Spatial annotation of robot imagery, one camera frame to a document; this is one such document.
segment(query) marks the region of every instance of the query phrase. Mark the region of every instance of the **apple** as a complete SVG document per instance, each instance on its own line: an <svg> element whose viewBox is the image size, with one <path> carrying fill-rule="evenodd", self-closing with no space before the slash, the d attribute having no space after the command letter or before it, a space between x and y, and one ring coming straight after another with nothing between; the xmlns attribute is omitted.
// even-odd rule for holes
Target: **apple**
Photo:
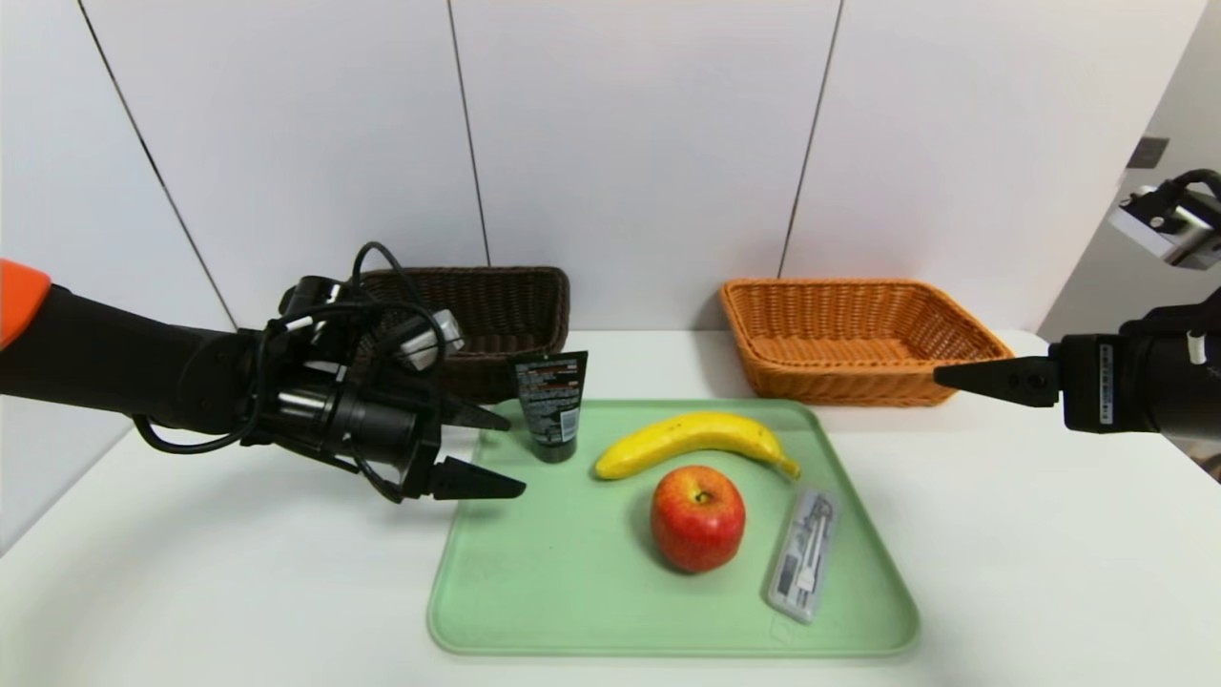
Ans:
<svg viewBox="0 0 1221 687"><path fill-rule="evenodd" d="M665 560L687 572L706 572L737 553L746 504L724 475L707 466L680 467L657 483L650 525Z"/></svg>

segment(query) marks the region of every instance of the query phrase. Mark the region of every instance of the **tube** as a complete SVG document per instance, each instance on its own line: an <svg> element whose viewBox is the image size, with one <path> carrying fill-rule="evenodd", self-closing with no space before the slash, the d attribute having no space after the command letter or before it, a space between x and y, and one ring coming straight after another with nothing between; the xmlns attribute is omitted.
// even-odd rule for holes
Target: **tube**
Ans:
<svg viewBox="0 0 1221 687"><path fill-rule="evenodd" d="M535 456L559 464L576 453L576 426L585 392L587 351L518 356L509 364Z"/></svg>

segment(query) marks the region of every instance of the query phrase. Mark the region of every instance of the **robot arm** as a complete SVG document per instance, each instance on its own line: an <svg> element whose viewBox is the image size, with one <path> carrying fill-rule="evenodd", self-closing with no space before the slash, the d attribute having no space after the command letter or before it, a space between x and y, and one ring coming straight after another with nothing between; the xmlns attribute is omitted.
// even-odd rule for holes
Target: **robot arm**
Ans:
<svg viewBox="0 0 1221 687"><path fill-rule="evenodd" d="M277 444L360 473L396 503L520 495L525 484L514 480L455 459L436 462L442 425L504 431L508 421L436 386L431 372L455 342L455 322L419 303L366 295L359 265L369 248L385 250L361 250L355 281L306 276L281 316L237 332L143 317L0 261L0 394L132 416L145 442L167 453ZM399 362L421 353L431 362L414 375ZM171 444L154 423L222 437Z"/></svg>
<svg viewBox="0 0 1221 687"><path fill-rule="evenodd" d="M1219 198L1221 174L1192 170L1125 198L1109 218L1162 261L1208 268L1221 259ZM1221 439L1221 288L1195 305L1154 308L1118 333L1065 336L1045 358L943 367L933 377L1026 406L1062 397L1065 425L1081 432Z"/></svg>

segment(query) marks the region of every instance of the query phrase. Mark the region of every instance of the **green tray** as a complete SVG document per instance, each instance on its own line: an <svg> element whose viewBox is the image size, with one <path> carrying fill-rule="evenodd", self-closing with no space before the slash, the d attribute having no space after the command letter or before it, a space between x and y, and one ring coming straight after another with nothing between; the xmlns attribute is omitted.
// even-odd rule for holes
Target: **green tray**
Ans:
<svg viewBox="0 0 1221 687"><path fill-rule="evenodd" d="M464 502L429 603L429 630L462 654L861 656L902 650L919 630L916 604L832 451L818 421L791 401L586 401L576 455L547 465L530 454L516 401L496 411L509 433L485 432L475 462L524 481L512 502ZM593 462L619 438L694 411L724 411L770 427L834 494L840 516L827 587L812 625L764 600L794 506L792 482L762 464L701 451L618 482ZM663 564L648 530L653 488L692 464L725 473L746 502L737 555L686 575Z"/></svg>

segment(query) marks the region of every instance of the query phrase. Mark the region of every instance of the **brown wicker basket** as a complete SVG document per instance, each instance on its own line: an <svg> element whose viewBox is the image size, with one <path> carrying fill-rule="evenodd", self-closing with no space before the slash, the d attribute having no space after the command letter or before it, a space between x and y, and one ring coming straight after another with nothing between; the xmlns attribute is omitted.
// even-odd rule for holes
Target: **brown wicker basket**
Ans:
<svg viewBox="0 0 1221 687"><path fill-rule="evenodd" d="M438 382L446 392L476 404L516 397L508 360L521 354L557 354L568 337L568 275L558 267L408 267L432 309L449 308L462 326L464 349L446 359ZM365 272L365 290L407 299L391 270ZM392 325L387 315L383 327Z"/></svg>

